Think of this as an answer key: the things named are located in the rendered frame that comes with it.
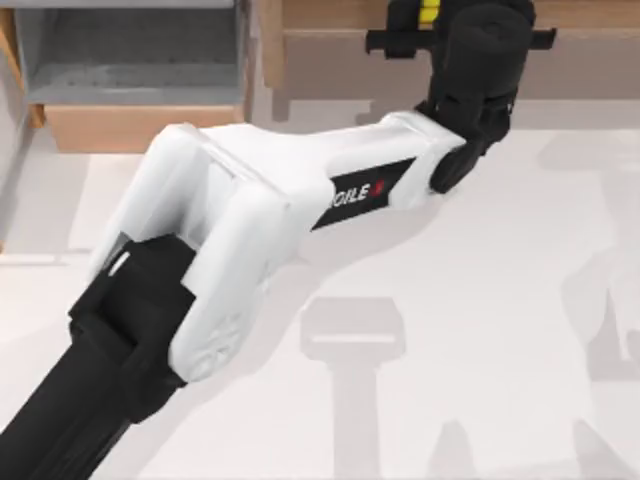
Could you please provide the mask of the pale wooden drawer front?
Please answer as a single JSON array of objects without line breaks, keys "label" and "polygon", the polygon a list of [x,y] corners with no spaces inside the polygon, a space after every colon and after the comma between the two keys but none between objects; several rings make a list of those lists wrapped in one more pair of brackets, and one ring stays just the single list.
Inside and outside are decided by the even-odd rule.
[{"label": "pale wooden drawer front", "polygon": [[168,124],[206,128],[247,119],[243,104],[232,105],[52,105],[44,113],[59,151],[142,153]]}]

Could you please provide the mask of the drawer with grey pierced inside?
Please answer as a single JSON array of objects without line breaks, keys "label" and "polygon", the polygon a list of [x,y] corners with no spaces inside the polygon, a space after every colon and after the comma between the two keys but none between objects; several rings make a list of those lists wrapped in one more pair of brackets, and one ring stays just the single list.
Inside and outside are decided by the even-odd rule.
[{"label": "drawer with grey pierced inside", "polygon": [[246,0],[0,0],[30,104],[246,107]]}]

